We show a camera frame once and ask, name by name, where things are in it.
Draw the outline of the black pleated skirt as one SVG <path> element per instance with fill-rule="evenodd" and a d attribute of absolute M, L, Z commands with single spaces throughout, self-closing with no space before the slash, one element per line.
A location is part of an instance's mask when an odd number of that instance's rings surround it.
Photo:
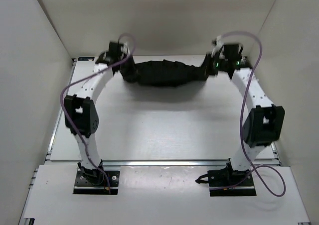
<path fill-rule="evenodd" d="M 206 81 L 200 67 L 178 61 L 146 61 L 135 63 L 136 76 L 123 77 L 128 83 L 142 86 L 177 87 L 193 81 Z"/>

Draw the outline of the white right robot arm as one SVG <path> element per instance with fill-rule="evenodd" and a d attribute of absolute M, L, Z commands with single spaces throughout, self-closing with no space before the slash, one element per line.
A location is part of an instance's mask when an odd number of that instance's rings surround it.
<path fill-rule="evenodd" d="M 222 44 L 214 41 L 212 52 L 205 59 L 208 74 L 227 73 L 243 97 L 241 146 L 229 160 L 231 168 L 223 173 L 225 183 L 232 186 L 241 180 L 241 172 L 249 170 L 258 155 L 279 139 L 285 116 L 284 108 L 275 105 L 266 96 L 253 67 L 242 56 L 242 50 L 243 46 L 239 43 Z"/>

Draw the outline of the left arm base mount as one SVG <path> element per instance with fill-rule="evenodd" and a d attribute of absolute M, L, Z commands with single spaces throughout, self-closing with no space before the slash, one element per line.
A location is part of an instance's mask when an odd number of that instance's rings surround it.
<path fill-rule="evenodd" d="M 73 194 L 76 195 L 117 195 L 120 171 L 105 170 L 108 177 L 99 170 L 87 170 L 80 162 L 77 163 L 78 170 L 75 177 Z"/>

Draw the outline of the aluminium table front rail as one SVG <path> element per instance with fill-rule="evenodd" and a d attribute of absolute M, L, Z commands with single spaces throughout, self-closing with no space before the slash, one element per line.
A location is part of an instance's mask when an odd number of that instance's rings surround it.
<path fill-rule="evenodd" d="M 104 160 L 104 166 L 225 166 L 227 160 Z"/>

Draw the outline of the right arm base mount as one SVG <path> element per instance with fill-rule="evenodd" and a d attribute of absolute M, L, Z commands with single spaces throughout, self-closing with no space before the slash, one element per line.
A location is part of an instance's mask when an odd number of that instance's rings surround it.
<path fill-rule="evenodd" d="M 211 197 L 252 197 L 257 195 L 250 169 L 233 170 L 230 162 L 226 164 L 225 168 L 208 170 L 195 182 L 208 184 Z"/>

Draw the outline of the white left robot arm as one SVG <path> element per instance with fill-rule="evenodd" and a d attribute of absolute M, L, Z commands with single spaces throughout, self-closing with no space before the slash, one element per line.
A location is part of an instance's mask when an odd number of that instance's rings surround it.
<path fill-rule="evenodd" d="M 127 43 L 110 42 L 109 50 L 103 52 L 94 63 L 92 74 L 70 84 L 71 87 L 79 84 L 79 90 L 63 99 L 65 125 L 74 135 L 80 151 L 80 169 L 87 171 L 86 176 L 92 184 L 104 180 L 102 160 L 95 139 L 99 126 L 95 103 L 105 85 L 113 78 L 112 70 L 127 62 L 131 55 Z"/>

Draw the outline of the left blue table label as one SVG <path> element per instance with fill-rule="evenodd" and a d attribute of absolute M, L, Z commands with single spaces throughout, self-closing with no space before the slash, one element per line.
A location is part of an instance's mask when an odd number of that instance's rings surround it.
<path fill-rule="evenodd" d="M 78 57 L 77 61 L 94 61 L 95 57 Z"/>

